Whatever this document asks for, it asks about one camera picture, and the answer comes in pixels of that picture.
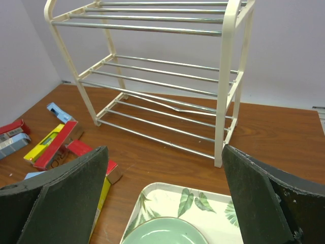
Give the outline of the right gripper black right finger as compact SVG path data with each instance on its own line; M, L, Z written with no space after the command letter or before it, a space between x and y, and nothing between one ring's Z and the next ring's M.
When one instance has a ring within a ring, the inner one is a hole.
M230 145L222 162L244 243L324 243L324 185Z

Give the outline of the green ceramic plate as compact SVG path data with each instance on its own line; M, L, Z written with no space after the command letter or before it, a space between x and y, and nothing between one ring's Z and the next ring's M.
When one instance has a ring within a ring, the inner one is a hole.
M140 224L122 243L208 243L208 241L189 222L174 217L160 217Z

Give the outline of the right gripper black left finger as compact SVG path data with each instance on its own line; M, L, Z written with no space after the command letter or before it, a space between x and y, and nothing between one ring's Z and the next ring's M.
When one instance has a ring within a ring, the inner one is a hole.
M100 146L1 188L1 243L88 243L108 166Z

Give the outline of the light blue toothpaste box far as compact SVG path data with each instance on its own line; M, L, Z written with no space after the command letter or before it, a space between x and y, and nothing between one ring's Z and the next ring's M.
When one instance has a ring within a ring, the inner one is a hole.
M50 103L47 105L47 109L55 115L56 118L58 118L61 122L63 122L64 124L66 124L69 121L75 121L75 119L69 115L68 113L66 113L65 111L63 111L62 109L60 109L55 103Z

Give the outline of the blue toothpaste box centre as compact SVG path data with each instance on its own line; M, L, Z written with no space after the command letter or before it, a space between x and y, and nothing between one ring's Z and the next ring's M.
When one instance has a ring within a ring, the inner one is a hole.
M35 177L35 176L37 176L37 175L40 175L40 174L42 174L42 173L44 173L44 171L39 171L39 172L30 172L30 173L28 173L28 174L25 176L24 179L29 179L29 178Z

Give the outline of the blue silver toothpaste box left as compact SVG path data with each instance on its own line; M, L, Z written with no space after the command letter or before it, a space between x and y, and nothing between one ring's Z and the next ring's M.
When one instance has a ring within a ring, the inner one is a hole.
M30 143L31 139L26 133L19 133L8 140L1 142L0 159L22 149Z

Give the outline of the leaf-pattern serving tray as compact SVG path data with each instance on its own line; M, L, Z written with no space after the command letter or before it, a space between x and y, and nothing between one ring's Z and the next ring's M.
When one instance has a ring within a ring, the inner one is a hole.
M243 243L231 196L163 182L149 184L140 192L122 240L136 227L159 217L192 224L208 243Z

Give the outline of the cream metal-rod shelf rack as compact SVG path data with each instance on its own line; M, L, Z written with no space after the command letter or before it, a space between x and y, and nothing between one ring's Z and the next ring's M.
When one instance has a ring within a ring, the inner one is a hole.
M44 17L97 126L222 166L255 1L87 1Z

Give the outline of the red toothpaste box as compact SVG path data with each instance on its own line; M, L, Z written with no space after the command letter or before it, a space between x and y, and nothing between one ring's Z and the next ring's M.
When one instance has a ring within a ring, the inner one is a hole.
M22 119L18 119L8 125L1 127L1 137L6 139L13 137L19 133L30 134L30 128Z
M71 143L69 143L66 146L66 148L79 157L93 150L93 148L81 142L80 140L73 140ZM107 180L111 184L115 184L121 179L121 177L122 177L122 172L120 170L120 167L113 160L109 159L107 172L106 172Z
M62 165L68 155L67 145L78 140L83 132L84 130L77 121L68 121L36 160L34 167L39 171L45 171Z

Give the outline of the yellow toothpaste box upright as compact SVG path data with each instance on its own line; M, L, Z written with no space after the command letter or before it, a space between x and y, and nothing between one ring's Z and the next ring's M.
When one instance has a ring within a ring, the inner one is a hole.
M56 126L47 136L45 136L32 150L30 150L23 158L32 165L45 152L51 142L55 139L58 133L63 129L64 124Z

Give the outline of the crumpled yellow toothpaste box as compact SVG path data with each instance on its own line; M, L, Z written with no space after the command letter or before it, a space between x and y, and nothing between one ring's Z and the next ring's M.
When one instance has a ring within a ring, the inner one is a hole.
M97 205L97 209L96 209L96 213L95 213L95 217L94 217L94 221L93 221L89 241L90 241L90 239L92 237L93 231L94 231L95 226L96 226L97 221L98 221L98 218L99 218L100 213L102 211L102 208L104 206L104 203L105 203L105 200L107 198L107 194L109 192L110 186L111 186L111 183L109 182L107 177L105 177L103 187L102 187L102 191L101 191L101 195L100 195L100 199L99 199L99 202L98 202L98 205Z

